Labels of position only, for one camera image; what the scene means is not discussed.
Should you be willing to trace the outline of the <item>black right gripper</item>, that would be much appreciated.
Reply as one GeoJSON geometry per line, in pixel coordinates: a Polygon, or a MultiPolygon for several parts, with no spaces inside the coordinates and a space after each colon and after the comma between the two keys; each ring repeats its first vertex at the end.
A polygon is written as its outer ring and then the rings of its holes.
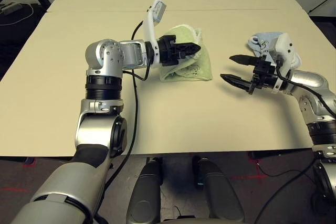
{"type": "Polygon", "coordinates": [[[248,90],[249,94],[253,94],[255,89],[272,89],[275,86],[277,81],[277,75],[275,74],[276,67],[271,62],[266,61],[266,57],[233,55],[229,59],[240,65],[254,66],[250,82],[233,74],[220,74],[220,77],[230,85],[242,90],[248,90]]]}

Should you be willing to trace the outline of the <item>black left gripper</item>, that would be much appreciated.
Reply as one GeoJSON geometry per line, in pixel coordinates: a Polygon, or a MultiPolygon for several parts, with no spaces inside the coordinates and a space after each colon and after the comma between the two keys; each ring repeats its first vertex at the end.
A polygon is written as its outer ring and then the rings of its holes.
{"type": "Polygon", "coordinates": [[[174,66],[179,64],[179,60],[196,54],[196,51],[181,50],[200,50],[201,46],[193,43],[176,44],[175,35],[164,35],[157,41],[160,51],[160,64],[162,66],[174,66]]]}

